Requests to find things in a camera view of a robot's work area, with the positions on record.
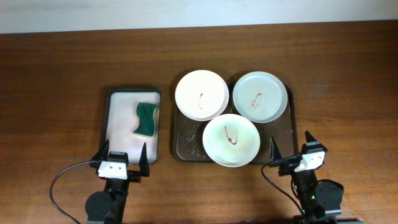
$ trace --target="wooden table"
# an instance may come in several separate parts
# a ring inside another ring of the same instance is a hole
[[[294,92],[298,140],[329,152],[317,170],[345,186],[343,209],[368,223],[398,220],[398,21],[0,35],[1,223],[71,223],[49,200],[51,180],[98,150],[111,86],[162,91],[159,159],[131,184],[124,223],[237,223],[299,212],[261,176],[173,158],[178,79],[207,69],[228,79],[267,71]],[[290,192],[290,178],[266,174]],[[104,181],[88,166],[55,185],[60,206],[86,222]]]

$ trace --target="red handwritten mark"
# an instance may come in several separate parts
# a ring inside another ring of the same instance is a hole
[[[261,98],[262,98],[262,94],[261,94],[261,93],[257,94],[257,96],[255,97],[255,99],[254,99],[252,102],[250,102],[249,110],[250,110],[251,108],[256,109],[258,106],[260,106]]]
[[[226,126],[225,126],[225,135],[226,138],[228,139],[228,141],[232,144],[232,145],[236,145],[236,143],[238,142],[238,130],[236,130],[236,139],[235,139],[235,143],[232,142],[232,139],[230,137],[228,137],[228,133],[226,132]]]
[[[199,96],[199,109],[203,109],[203,102],[200,100],[200,98],[201,98],[201,96],[203,96],[203,93],[200,93],[200,96]]]

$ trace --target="white wall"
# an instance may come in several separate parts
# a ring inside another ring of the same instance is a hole
[[[0,33],[398,19],[398,0],[0,0]]]

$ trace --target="green sponge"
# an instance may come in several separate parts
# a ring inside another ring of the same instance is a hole
[[[157,105],[152,103],[138,103],[137,116],[139,126],[133,131],[135,134],[152,137],[156,132],[155,112]]]

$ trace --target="round plate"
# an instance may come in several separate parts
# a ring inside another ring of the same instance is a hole
[[[186,74],[175,89],[175,102],[188,118],[208,121],[226,108],[229,91],[225,81],[216,73],[197,70]]]
[[[203,147],[216,163],[239,167],[251,162],[259,152],[260,135],[248,119],[236,114],[223,114],[206,125]]]
[[[245,118],[258,123],[277,119],[286,109],[284,84],[267,72],[251,72],[236,82],[233,103]]]

